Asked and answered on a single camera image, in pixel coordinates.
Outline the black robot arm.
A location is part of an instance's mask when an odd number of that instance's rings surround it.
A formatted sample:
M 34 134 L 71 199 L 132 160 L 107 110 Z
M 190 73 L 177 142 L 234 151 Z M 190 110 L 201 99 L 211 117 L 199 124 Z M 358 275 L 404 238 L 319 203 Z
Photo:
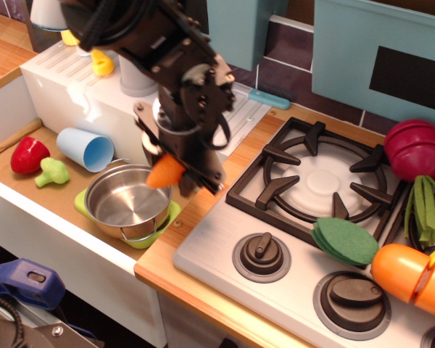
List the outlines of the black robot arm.
M 157 83 L 153 120 L 136 119 L 147 149 L 159 155 L 150 186 L 166 171 L 183 196 L 197 187 L 219 192 L 225 171 L 217 152 L 224 143 L 214 136 L 231 134 L 224 114 L 233 109 L 234 78 L 199 23 L 179 1 L 62 1 L 60 8 L 80 48 L 112 50 Z

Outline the black gripper with plate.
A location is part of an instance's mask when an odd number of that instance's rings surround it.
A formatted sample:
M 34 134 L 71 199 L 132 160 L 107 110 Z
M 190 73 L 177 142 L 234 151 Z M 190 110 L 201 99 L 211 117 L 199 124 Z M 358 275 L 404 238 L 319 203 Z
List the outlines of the black gripper with plate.
M 173 130 L 157 100 L 152 107 L 153 118 L 148 122 L 144 120 L 145 111 L 141 102 L 133 105 L 134 122 L 142 131 L 141 144 L 149 165 L 153 167 L 164 154 L 174 156 L 186 168 L 178 183 L 183 197 L 190 197 L 200 188 L 214 195 L 221 191 L 225 171 L 216 151 L 203 144 L 199 127 Z

